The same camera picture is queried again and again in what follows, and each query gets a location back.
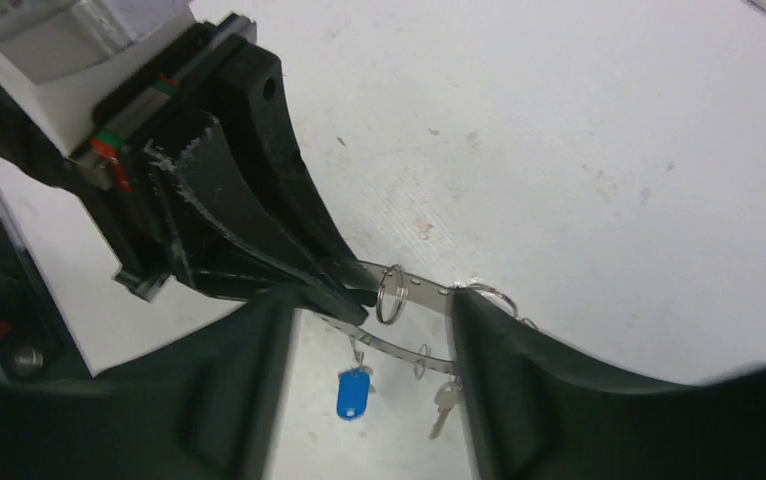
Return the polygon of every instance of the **green marking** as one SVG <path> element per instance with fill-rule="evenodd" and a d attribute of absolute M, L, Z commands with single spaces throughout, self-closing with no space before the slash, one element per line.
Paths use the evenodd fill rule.
<path fill-rule="evenodd" d="M 97 132 L 97 135 L 95 135 L 94 138 L 116 150 L 121 148 L 121 145 L 124 145 L 124 139 L 117 133 L 109 130 L 101 130 Z"/>
<path fill-rule="evenodd" d="M 165 95 L 168 95 L 169 97 L 177 93 L 177 87 L 175 87 L 174 85 L 171 85 L 170 83 L 163 82 L 162 80 L 159 80 L 156 83 L 154 83 L 153 88 L 159 90 Z"/>

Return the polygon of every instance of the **white table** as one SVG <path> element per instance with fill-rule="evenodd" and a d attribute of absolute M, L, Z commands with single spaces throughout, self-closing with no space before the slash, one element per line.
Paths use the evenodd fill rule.
<path fill-rule="evenodd" d="M 766 362 L 764 15 L 739 0 L 194 8 L 260 22 L 361 258 L 480 277 L 552 335 L 645 374 L 703 382 Z M 152 304 L 130 296 L 72 197 L 3 162 L 0 185 L 94 371 L 231 308 L 173 282 Z M 410 318 L 383 334 L 444 346 Z M 427 440 L 441 376 L 368 353 L 379 394 L 346 423 L 347 340 L 307 316 L 298 339 L 273 478 L 471 478 L 458 412 Z"/>

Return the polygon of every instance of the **key fob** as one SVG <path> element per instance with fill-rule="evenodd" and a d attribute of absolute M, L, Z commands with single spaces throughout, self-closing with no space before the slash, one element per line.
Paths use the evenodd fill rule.
<path fill-rule="evenodd" d="M 365 414 L 371 376 L 359 368 L 339 374 L 339 393 L 336 397 L 336 415 L 342 420 L 356 420 Z"/>

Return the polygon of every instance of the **perforated metal strip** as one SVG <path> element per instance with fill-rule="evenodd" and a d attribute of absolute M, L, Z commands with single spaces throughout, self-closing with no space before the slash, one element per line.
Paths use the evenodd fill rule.
<path fill-rule="evenodd" d="M 355 262 L 363 270 L 376 280 L 381 281 L 385 275 L 386 270 L 389 267 L 377 265 L 376 263 L 357 261 Z M 448 298 L 452 292 L 452 289 L 445 287 L 426 278 L 413 275 L 408 272 L 404 272 L 405 284 L 404 286 L 409 289 L 406 301 L 417 303 L 423 307 L 429 308 L 435 312 L 445 314 L 448 304 Z M 388 291 L 393 291 L 394 279 L 390 275 L 386 279 L 386 287 Z M 437 372 L 446 373 L 449 375 L 456 375 L 456 362 L 450 360 L 443 360 L 441 358 L 430 357 L 421 355 L 418 352 L 401 348 L 397 345 L 389 343 L 380 337 L 372 335 L 361 327 L 351 325 L 349 323 L 341 322 L 332 317 L 319 315 L 319 317 L 327 322 L 333 328 L 345 333 L 349 337 L 355 338 L 358 342 L 364 343 L 375 350 L 379 350 L 387 355 L 391 355 L 395 358 L 399 358 L 405 362 L 409 362 L 413 365 L 423 364 L 424 367 Z"/>

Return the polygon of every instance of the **mounting hole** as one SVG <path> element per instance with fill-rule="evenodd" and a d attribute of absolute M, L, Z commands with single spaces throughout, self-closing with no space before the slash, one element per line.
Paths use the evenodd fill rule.
<path fill-rule="evenodd" d="M 277 82 L 273 78 L 269 78 L 265 81 L 265 87 L 262 89 L 262 96 L 266 100 L 274 98 L 274 94 L 277 93 Z"/>
<path fill-rule="evenodd" d="M 295 150 L 292 153 L 292 156 L 289 157 L 289 168 L 295 173 L 303 173 L 306 171 L 306 165 L 303 163 L 300 150 Z"/>

